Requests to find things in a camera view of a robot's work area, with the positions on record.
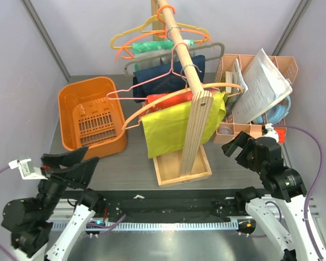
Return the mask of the peach wooden-look hanger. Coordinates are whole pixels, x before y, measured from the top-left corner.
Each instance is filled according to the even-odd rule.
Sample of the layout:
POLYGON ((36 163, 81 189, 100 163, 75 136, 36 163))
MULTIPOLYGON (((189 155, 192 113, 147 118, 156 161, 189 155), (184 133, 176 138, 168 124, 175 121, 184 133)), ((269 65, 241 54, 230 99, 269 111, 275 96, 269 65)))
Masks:
MULTIPOLYGON (((243 94, 243 90, 242 90, 241 86, 234 84, 234 83, 208 83, 208 84, 202 83, 201 86, 203 89, 215 89, 217 91, 220 91, 219 88, 221 88, 221 87, 231 87, 234 89, 238 89, 238 92, 236 92, 235 94, 231 94, 231 93, 227 92, 228 97, 243 94)), ((183 103, 183 102, 193 100, 193 98, 196 97, 197 94, 202 95, 201 92, 198 92, 196 94, 191 94, 189 96, 190 97, 189 100, 187 99, 187 96, 185 98, 181 98, 181 95, 185 95, 186 93, 189 93, 189 92, 192 92, 192 90, 190 88, 185 88, 185 89, 178 90, 178 91, 170 93, 170 94, 154 95, 153 98, 148 98, 149 103, 146 104, 141 109, 139 109, 133 115, 131 115, 128 119, 126 119, 126 121, 124 122, 124 125, 122 127, 122 130, 131 129, 131 128, 135 128, 135 127, 139 126, 140 122, 141 122, 140 118, 139 118, 137 125, 128 127, 128 124, 137 116, 143 115, 145 112, 149 112, 151 108, 156 108, 157 110, 168 108, 168 106, 166 105, 166 102, 165 102, 166 100, 171 101, 174 98, 174 100, 175 100, 174 104, 176 105, 176 104, 178 104, 177 101, 179 101, 180 103, 183 103)))

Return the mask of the yellow-green trousers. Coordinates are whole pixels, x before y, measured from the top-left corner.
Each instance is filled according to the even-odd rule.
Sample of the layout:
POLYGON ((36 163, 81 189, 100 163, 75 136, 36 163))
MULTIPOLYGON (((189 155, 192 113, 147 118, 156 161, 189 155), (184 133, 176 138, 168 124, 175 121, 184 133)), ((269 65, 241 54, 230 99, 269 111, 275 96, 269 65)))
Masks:
MULTIPOLYGON (((201 139, 201 144, 212 137, 225 117, 225 92, 213 93, 214 101, 201 139)), ((183 149, 191 102, 184 102, 158 110, 141 118, 147 144, 148 158, 183 149)))

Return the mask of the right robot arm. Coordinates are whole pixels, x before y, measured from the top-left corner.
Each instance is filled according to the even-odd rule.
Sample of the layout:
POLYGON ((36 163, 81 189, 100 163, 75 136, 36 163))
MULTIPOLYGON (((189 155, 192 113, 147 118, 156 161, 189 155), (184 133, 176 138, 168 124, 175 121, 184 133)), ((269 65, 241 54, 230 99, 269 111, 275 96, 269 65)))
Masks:
POLYGON ((279 135, 271 125, 254 138, 244 131, 224 144, 222 150, 230 157, 240 148, 236 162, 259 175, 264 188, 275 201, 283 226, 270 213, 260 193, 254 187, 236 193, 234 208, 240 215, 250 215, 274 245, 279 260, 326 260, 326 248, 313 221, 309 201, 311 192, 295 169, 284 164, 279 135))

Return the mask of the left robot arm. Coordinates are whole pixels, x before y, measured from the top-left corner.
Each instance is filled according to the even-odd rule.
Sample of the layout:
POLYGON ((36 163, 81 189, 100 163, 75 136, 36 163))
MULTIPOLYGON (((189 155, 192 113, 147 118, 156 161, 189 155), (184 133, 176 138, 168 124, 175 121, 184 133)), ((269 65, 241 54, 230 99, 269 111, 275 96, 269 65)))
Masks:
POLYGON ((99 157, 85 159, 88 147, 62 154, 44 154, 41 167, 31 159, 9 163, 22 179, 38 179, 35 197, 15 199, 3 209, 2 227, 11 233, 11 245, 18 260, 67 260, 74 244, 91 218, 104 213, 102 195, 88 187, 99 157), (53 223, 49 220, 67 188, 82 189, 70 221, 48 249, 53 223))

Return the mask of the grey plastic hanger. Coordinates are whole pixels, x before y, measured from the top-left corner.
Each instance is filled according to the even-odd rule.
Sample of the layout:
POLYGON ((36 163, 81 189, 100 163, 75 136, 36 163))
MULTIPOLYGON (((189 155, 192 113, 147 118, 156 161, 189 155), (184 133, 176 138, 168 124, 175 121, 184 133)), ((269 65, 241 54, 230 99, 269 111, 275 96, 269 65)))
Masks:
MULTIPOLYGON (((193 46, 190 47, 189 54, 192 55, 192 58, 196 57, 197 55, 205 55, 202 53, 205 49, 214 49, 214 56, 211 56, 211 52, 207 51, 205 61, 212 61, 212 60, 219 60, 223 57, 225 53, 225 45, 220 42, 213 42, 209 44, 202 44, 201 46, 193 46)), ((178 55, 174 52, 173 57, 171 58, 171 51, 170 50, 162 50, 162 51, 152 51, 144 54, 138 54, 134 60, 128 62, 124 66, 124 75, 126 77, 133 77, 134 73, 128 71, 128 69, 133 65, 134 71, 139 71, 143 69, 148 69, 151 67, 155 67, 158 65, 163 65, 170 63, 171 60, 173 62, 179 61, 178 55)))

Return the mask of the orange plastic hanger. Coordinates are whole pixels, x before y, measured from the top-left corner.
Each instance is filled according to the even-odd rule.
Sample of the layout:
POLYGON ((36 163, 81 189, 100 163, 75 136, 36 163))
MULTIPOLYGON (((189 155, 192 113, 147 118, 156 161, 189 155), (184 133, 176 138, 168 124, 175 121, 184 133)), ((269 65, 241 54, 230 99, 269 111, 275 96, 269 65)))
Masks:
POLYGON ((152 35, 157 36, 161 39, 161 41, 171 40, 173 41, 174 45, 187 44, 187 47, 190 47, 190 44, 183 39, 181 33, 194 33, 201 35, 203 38, 201 40, 197 40, 199 46, 201 46, 205 41, 213 42, 211 37, 209 35, 204 34, 203 32, 193 29, 183 29, 176 25, 176 21, 174 19, 175 12, 176 10, 174 6, 168 4, 166 1, 159 1, 159 9, 157 10, 155 16, 162 23, 163 29, 154 30, 150 33, 141 33, 141 35, 124 43, 122 46, 120 46, 120 49, 117 49, 115 59, 117 60, 120 57, 122 51, 125 51, 128 55, 121 56, 121 58, 134 59, 135 54, 133 54, 133 43, 136 43, 137 41, 152 35))

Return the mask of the yellow plastic hanger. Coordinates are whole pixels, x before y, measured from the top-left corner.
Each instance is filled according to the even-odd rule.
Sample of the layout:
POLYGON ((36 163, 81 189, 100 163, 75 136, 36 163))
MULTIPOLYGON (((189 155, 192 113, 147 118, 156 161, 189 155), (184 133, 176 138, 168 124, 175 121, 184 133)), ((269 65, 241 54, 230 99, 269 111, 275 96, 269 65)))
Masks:
MULTIPOLYGON (((160 24, 162 25, 162 23, 158 20, 158 18, 154 15, 154 16, 151 16, 150 18, 148 18, 146 20, 146 22, 138 27, 135 27, 135 28, 132 28, 128 31, 125 31, 121 34, 117 34, 115 35, 111 41, 110 41, 110 47, 112 49, 120 49, 120 46, 115 46, 115 41, 123 36, 126 36, 126 35, 129 35, 131 33, 134 33, 134 32, 140 32, 140 33, 150 33, 150 32, 153 32, 154 30, 145 30, 146 27, 148 27, 150 24, 154 24, 154 23, 157 23, 157 24, 160 24)), ((202 28, 202 27, 196 27, 196 26, 192 26, 192 25, 189 25, 189 24, 183 24, 183 23, 179 23, 177 22, 176 25, 178 25, 179 27, 183 28, 183 29, 193 29, 193 30, 198 30, 200 32, 203 32, 204 34, 206 35, 209 35, 209 32, 202 28)))

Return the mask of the tape roll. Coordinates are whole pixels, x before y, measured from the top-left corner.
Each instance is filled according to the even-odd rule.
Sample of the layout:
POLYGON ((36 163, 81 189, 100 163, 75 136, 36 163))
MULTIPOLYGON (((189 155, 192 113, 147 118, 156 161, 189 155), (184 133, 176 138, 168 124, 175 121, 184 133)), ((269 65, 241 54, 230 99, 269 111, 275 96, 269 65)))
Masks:
POLYGON ((229 127, 221 127, 219 133, 222 135, 232 135, 233 131, 229 127))

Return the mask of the green book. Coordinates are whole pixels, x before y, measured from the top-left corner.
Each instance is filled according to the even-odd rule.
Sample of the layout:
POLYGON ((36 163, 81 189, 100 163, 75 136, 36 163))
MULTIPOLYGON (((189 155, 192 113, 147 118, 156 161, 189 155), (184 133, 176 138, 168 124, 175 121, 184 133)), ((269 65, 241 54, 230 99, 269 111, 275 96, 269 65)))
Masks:
POLYGON ((228 99, 225 103, 225 110, 226 110, 225 116, 226 117, 228 117, 231 114, 236 100, 237 100, 236 96, 228 97, 228 99))

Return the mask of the red cube socket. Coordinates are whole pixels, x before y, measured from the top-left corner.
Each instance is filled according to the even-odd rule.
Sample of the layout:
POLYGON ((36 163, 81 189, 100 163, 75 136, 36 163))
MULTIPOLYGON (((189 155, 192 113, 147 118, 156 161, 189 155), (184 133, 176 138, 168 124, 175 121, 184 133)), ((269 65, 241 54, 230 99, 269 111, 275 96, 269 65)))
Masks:
POLYGON ((285 142, 286 130, 284 128, 276 128, 275 130, 279 136, 279 143, 283 144, 285 142))

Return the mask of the wooden clothes rack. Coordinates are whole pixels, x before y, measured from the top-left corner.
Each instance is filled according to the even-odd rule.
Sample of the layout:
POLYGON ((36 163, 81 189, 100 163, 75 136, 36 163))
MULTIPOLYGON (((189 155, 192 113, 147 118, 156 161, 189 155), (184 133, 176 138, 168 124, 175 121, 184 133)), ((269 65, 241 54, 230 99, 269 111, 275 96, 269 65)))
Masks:
POLYGON ((193 93, 186 127, 184 147, 153 159, 158 185, 167 187, 209 178, 212 174, 203 146, 200 144, 214 98, 203 89, 188 47, 174 19, 167 1, 158 1, 158 14, 163 14, 166 28, 171 33, 183 72, 193 93))

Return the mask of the light blue headphones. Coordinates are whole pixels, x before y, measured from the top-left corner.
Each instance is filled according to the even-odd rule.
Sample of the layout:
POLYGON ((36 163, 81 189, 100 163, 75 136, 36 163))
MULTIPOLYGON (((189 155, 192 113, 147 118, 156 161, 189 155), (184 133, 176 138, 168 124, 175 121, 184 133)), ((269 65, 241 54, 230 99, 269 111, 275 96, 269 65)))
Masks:
POLYGON ((287 116, 291 108, 291 99, 289 96, 285 97, 281 102, 266 111, 264 114, 258 116, 253 120, 254 124, 261 125, 266 123, 278 124, 287 116))

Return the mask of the orange plastic basket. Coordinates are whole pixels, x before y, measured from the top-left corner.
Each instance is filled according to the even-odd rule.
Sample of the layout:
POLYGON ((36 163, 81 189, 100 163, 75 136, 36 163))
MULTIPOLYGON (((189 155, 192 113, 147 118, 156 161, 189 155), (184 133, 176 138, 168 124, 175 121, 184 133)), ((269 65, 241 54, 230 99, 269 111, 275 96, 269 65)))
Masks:
POLYGON ((58 96, 61 140, 69 151, 88 147, 85 159, 122 152, 127 145, 125 122, 116 86, 108 77, 96 77, 65 86, 58 96))

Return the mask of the peach desk organizer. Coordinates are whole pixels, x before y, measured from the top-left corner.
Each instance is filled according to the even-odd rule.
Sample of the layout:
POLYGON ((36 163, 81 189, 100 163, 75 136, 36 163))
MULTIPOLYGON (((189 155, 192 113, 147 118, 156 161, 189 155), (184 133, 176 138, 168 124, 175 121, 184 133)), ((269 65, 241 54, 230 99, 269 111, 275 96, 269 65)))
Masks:
MULTIPOLYGON (((247 54, 225 54, 218 63, 216 71, 215 81, 220 82, 224 78, 224 73, 230 71, 235 60, 239 61, 241 72, 244 73, 246 68, 250 65, 254 55, 247 54)), ((294 57, 282 57, 282 56, 270 56, 270 60, 276 65, 280 73, 290 82, 294 82, 297 73, 298 66, 294 57)), ((244 131, 254 138, 258 138, 262 135, 262 125, 255 125, 253 123, 239 124, 233 121, 233 114, 225 117, 221 122, 219 128, 213 137, 213 142, 216 144, 226 144, 232 141, 239 132, 244 131), (219 133, 221 127, 229 127, 233 133, 232 135, 222 135, 219 133)))

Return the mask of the white paper document folder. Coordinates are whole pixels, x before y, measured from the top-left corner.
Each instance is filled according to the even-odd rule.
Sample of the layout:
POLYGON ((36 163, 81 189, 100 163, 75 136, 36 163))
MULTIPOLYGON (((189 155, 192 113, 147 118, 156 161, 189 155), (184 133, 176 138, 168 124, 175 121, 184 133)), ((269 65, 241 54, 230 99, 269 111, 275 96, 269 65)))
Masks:
POLYGON ((263 49, 258 51, 242 77, 248 90, 233 109, 235 123, 253 121, 292 93, 291 84, 263 49))

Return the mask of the red patterned cloth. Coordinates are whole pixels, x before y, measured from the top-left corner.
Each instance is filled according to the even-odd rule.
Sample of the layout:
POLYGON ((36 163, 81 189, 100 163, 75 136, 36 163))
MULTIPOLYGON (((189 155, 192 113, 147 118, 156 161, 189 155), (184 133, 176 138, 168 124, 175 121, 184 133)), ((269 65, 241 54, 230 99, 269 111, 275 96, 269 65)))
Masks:
POLYGON ((188 122, 191 101, 193 99, 193 93, 188 91, 178 95, 174 95, 168 99, 162 100, 164 97, 170 94, 155 94, 148 95, 147 100, 144 102, 143 109, 139 114, 139 120, 144 118, 144 123, 152 121, 155 123, 172 123, 182 122, 183 124, 188 122))

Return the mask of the grey cloth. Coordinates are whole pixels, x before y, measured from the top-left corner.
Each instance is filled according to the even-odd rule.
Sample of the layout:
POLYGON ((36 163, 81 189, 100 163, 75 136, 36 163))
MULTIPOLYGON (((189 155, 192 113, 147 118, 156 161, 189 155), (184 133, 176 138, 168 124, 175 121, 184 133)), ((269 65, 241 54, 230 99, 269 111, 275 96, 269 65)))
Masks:
POLYGON ((135 58, 138 60, 144 59, 144 61, 139 61, 136 63, 134 65, 134 71, 140 71, 163 64, 169 64, 171 60, 174 62, 179 61, 176 53, 173 55, 173 57, 171 57, 170 50, 159 50, 136 54, 135 58))

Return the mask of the green white cloth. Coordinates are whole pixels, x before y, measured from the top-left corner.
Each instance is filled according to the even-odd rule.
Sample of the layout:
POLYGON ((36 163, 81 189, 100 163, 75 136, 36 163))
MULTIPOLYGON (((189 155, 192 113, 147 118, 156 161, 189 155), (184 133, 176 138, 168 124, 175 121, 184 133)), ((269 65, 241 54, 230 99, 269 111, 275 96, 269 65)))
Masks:
POLYGON ((133 43, 133 54, 141 54, 151 51, 169 50, 174 46, 173 41, 147 41, 142 43, 133 43))

